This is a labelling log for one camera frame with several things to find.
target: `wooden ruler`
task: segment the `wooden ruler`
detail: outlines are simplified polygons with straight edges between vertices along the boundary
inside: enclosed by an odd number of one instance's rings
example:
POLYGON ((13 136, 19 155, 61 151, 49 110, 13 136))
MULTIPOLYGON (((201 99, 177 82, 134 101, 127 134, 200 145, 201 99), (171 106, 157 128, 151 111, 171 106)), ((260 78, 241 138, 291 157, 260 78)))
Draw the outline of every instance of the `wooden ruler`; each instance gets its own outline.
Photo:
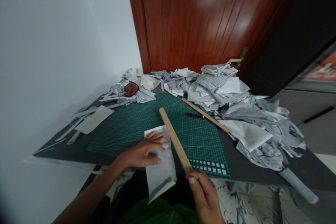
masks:
POLYGON ((204 117, 208 118, 211 122, 213 122, 214 124, 216 124, 218 127, 220 127, 221 129, 223 129, 225 132, 227 132, 227 133, 230 132, 230 130, 225 125, 220 124, 215 118, 213 118, 212 116, 208 115, 207 113, 205 113, 203 110, 201 110, 198 107, 196 107, 191 102, 187 101, 184 98, 182 98, 182 101, 184 101, 185 103, 187 103, 190 107, 192 107, 193 109, 195 109, 198 113, 202 114, 204 117))
POLYGON ((189 172, 191 172, 193 170, 190 162, 189 162, 189 159, 186 155, 186 153, 184 152, 183 150, 183 147, 179 141, 179 139, 177 138, 177 135, 175 133, 175 130, 173 129, 173 126, 172 124, 170 123, 169 121, 169 118, 165 112, 165 109, 164 108, 160 108, 159 109, 159 112, 161 114, 161 117, 163 119, 163 122, 165 124, 165 126, 167 127, 167 130, 170 134, 170 138, 171 138, 171 141, 173 142, 174 144, 174 147, 175 147, 175 150, 177 152, 177 155, 182 163, 182 166, 183 166, 183 169, 185 171, 186 174, 189 174, 189 172))

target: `cutting mat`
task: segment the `cutting mat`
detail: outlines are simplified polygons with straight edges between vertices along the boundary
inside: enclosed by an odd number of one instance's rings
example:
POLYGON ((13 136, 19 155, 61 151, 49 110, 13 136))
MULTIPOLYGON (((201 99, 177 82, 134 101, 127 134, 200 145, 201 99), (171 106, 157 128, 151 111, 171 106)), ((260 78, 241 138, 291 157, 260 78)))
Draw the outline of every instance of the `cutting mat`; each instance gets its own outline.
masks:
MULTIPOLYGON (((116 158, 143 139, 145 130, 163 125, 159 109, 164 107, 191 165, 209 176, 231 179, 217 127, 207 119, 186 116, 198 113, 181 97, 162 93, 155 97, 155 101, 119 107, 86 150, 116 158)), ((182 173, 174 148, 173 156, 177 172, 182 173)))

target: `dark gray tabletop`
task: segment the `dark gray tabletop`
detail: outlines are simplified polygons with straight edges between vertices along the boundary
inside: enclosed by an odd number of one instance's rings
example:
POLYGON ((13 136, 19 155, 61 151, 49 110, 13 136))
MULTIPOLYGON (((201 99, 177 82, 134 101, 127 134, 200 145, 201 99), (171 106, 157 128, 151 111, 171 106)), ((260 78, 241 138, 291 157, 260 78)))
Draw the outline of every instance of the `dark gray tabletop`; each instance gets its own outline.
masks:
MULTIPOLYGON (((100 104, 100 102, 95 101, 91 104, 91 106, 98 104, 100 104)), ((80 134, 74 144, 66 145, 67 141, 65 141, 55 145, 53 147, 55 149, 37 153, 35 156, 92 163, 97 165, 110 165, 113 162, 112 157, 85 151, 86 147, 98 134, 101 128, 104 127, 110 117, 104 120, 90 134, 80 134)), ((59 131, 41 148, 45 148, 55 143, 54 140, 67 131, 68 128, 69 126, 59 131)), ((74 131, 71 132, 67 136, 67 139, 70 139, 74 133, 74 131)), ((235 149, 234 141, 232 141, 232 139, 223 130, 219 129, 219 135, 222 140, 223 148, 232 173, 232 179, 234 181, 290 187, 290 185, 275 171, 256 166, 246 159, 238 150, 235 149)), ((303 153, 303 156, 301 158, 288 157, 290 162, 288 167, 292 170, 292 172, 312 190, 336 192, 336 175, 330 171, 329 168, 327 168, 309 149, 297 149, 296 151, 303 153)))

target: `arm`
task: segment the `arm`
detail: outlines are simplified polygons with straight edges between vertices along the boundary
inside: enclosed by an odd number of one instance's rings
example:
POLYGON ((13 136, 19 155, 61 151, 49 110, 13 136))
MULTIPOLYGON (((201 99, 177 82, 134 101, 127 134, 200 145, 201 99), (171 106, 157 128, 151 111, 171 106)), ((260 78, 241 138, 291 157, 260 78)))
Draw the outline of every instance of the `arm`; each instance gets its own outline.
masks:
POLYGON ((160 164, 160 158, 149 157, 148 154, 154 149, 165 151, 161 143, 167 140, 162 133, 154 135, 155 133, 152 132, 136 146, 120 154, 111 166, 81 192, 53 223, 88 223, 98 204, 126 168, 160 164))
POLYGON ((186 178, 189 180, 201 223, 225 224, 219 207, 216 187, 209 177, 201 169, 198 169, 190 172, 186 178))

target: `white wall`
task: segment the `white wall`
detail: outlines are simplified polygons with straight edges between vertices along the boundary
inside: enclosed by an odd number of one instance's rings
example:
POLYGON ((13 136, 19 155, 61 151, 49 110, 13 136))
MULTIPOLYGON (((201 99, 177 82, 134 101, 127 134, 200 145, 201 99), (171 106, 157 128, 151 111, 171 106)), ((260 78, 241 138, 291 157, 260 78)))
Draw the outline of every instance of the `white wall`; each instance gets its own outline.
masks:
POLYGON ((117 76, 136 67, 142 71, 130 0, 88 0, 117 76))
POLYGON ((129 2, 0 0, 0 211, 10 222, 50 223, 85 182, 21 160, 141 67, 129 2))

